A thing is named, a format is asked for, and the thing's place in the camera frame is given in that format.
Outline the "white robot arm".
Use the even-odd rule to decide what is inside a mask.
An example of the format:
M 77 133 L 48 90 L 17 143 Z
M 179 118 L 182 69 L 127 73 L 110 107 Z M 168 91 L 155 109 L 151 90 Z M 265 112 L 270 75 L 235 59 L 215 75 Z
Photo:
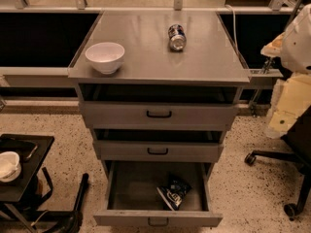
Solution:
M 272 139 L 285 135 L 311 106 L 311 5 L 306 5 L 286 30 L 260 53 L 279 57 L 290 71 L 274 84 L 265 134 Z

